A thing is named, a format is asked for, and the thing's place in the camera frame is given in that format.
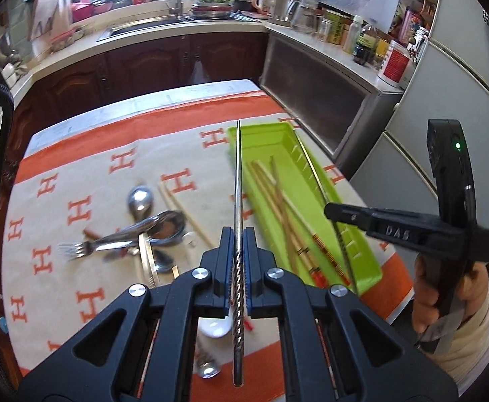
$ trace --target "cutting board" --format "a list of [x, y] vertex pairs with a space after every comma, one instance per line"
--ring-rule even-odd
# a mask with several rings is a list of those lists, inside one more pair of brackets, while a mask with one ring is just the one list
[[30, 40], [51, 31], [59, 0], [34, 0], [30, 25]]

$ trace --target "metal fork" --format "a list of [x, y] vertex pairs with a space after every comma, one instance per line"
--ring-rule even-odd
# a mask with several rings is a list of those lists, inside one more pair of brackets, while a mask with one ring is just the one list
[[164, 220], [166, 213], [168, 212], [163, 212], [157, 216], [150, 216], [123, 230], [97, 240], [88, 240], [80, 243], [59, 243], [59, 251], [65, 257], [74, 259], [89, 256], [96, 251], [138, 247], [138, 236], [144, 232], [149, 235], [150, 230]]

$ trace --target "human hand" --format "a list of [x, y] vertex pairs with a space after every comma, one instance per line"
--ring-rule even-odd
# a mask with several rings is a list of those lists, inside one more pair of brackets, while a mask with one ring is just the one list
[[[435, 307], [439, 295], [438, 290], [425, 280], [425, 263], [421, 256], [415, 261], [415, 276], [412, 326], [421, 334], [439, 318], [439, 311]], [[475, 263], [473, 269], [462, 277], [457, 286], [457, 296], [466, 302], [463, 322], [481, 308], [488, 293], [488, 285], [488, 271], [483, 263]]]

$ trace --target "table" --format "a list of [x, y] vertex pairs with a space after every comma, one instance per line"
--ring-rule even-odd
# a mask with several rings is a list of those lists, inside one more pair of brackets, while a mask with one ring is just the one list
[[[3, 238], [3, 297], [12, 347], [28, 373], [121, 292], [139, 280], [133, 257], [67, 262], [56, 243], [102, 235], [133, 222], [125, 198], [135, 185], [165, 181], [214, 243], [233, 225], [233, 164], [225, 128], [288, 121], [252, 82], [207, 83], [110, 104], [33, 136], [20, 163]], [[363, 205], [350, 184], [301, 129], [343, 201]], [[254, 226], [244, 204], [244, 226]], [[156, 194], [154, 212], [167, 209]], [[411, 298], [411, 279], [392, 246], [370, 240], [384, 277], [362, 299], [391, 321]], [[258, 244], [265, 242], [258, 234]], [[178, 260], [179, 244], [169, 251]], [[283, 393], [275, 319], [254, 321], [245, 338], [245, 385], [231, 385], [231, 338], [205, 339], [220, 364], [211, 380], [193, 379], [192, 400], [271, 400]]]

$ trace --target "refrigerator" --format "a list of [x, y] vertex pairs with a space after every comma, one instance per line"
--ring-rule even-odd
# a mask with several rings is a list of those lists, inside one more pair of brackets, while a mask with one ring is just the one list
[[[430, 41], [385, 131], [352, 186], [369, 207], [438, 214], [426, 147], [429, 118], [458, 119], [466, 137], [477, 221], [489, 227], [489, 26], [477, 0], [439, 0]], [[398, 248], [413, 274], [415, 253]]]

